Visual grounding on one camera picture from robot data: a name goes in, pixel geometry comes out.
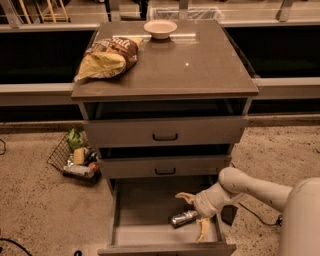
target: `bowl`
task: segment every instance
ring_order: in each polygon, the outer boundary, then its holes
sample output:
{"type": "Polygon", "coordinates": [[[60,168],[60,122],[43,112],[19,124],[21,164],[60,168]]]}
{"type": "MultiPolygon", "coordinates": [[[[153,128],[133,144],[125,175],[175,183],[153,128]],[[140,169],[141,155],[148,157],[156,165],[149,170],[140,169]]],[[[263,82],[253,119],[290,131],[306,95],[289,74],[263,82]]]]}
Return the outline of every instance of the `bowl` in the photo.
{"type": "Polygon", "coordinates": [[[177,24],[170,20],[151,20],[144,24],[144,29],[154,39],[167,39],[177,29],[177,24]]]}

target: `black handle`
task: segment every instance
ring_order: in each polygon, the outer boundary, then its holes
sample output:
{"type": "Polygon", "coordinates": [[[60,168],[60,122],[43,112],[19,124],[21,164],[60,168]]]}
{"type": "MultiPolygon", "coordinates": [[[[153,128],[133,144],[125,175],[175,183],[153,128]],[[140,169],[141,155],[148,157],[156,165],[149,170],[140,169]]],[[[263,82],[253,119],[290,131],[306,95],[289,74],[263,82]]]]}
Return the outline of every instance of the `black handle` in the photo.
{"type": "Polygon", "coordinates": [[[179,137],[178,133],[172,136],[157,136],[156,134],[152,134],[152,138],[155,141],[175,141],[179,137]]]}
{"type": "Polygon", "coordinates": [[[176,168],[173,168],[172,170],[167,170],[167,171],[161,171],[161,170],[158,170],[157,168],[155,168],[154,172],[157,175],[173,175],[176,173],[176,168]]]}

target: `gray cabinet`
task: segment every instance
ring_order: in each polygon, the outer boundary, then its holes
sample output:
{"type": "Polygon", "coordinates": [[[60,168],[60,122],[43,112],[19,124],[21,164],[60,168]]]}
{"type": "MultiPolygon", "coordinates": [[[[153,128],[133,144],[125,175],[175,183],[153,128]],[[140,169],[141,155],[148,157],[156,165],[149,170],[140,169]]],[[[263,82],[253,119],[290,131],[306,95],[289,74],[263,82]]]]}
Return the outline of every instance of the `gray cabinet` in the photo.
{"type": "Polygon", "coordinates": [[[228,166],[258,90],[214,21],[177,21],[171,39],[154,40],[143,22],[102,24],[97,39],[143,37],[138,62],[113,79],[76,84],[90,144],[114,195],[106,248],[99,255],[231,255],[220,216],[204,243],[196,223],[174,229],[197,193],[228,166]]]}

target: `wire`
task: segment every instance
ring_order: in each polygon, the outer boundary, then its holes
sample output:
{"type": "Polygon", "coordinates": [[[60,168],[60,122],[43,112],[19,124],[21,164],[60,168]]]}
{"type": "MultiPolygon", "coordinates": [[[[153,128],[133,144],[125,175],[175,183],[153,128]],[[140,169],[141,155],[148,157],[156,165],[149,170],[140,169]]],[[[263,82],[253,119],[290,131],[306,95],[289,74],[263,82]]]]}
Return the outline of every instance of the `wire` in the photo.
{"type": "Polygon", "coordinates": [[[2,139],[0,141],[3,143],[3,151],[0,152],[0,155],[4,155],[7,151],[6,143],[2,139]]]}
{"type": "Polygon", "coordinates": [[[282,215],[281,215],[281,214],[278,216],[278,219],[277,219],[277,221],[276,221],[274,224],[270,224],[270,223],[266,223],[265,221],[263,221],[258,214],[256,214],[256,213],[253,212],[252,210],[250,210],[248,207],[244,206],[242,203],[239,203],[239,205],[241,205],[241,206],[242,206],[244,209],[246,209],[248,212],[250,212],[250,213],[252,213],[254,216],[256,216],[256,217],[260,220],[260,222],[261,222],[262,224],[266,225],[266,226],[273,227],[273,226],[281,226],[281,224],[282,224],[282,215]]]}
{"type": "Polygon", "coordinates": [[[6,242],[9,242],[9,243],[12,243],[16,246],[18,246],[21,250],[23,250],[28,256],[32,256],[32,254],[30,252],[27,251],[26,248],[24,248],[21,244],[11,240],[11,239],[8,239],[8,238],[0,238],[0,241],[6,241],[6,242]]]}

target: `robotic arm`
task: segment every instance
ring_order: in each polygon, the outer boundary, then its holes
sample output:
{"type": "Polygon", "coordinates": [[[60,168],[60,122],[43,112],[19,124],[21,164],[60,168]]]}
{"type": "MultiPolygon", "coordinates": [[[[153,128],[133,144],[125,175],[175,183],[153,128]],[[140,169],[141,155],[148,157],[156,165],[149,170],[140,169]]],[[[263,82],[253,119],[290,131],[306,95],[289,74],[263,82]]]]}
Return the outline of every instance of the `robotic arm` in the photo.
{"type": "Polygon", "coordinates": [[[196,195],[182,192],[176,198],[192,204],[201,217],[197,220],[201,242],[208,233],[210,218],[247,194],[283,213],[279,256],[320,255],[320,178],[303,180],[292,188],[227,167],[210,188],[196,195]]]}

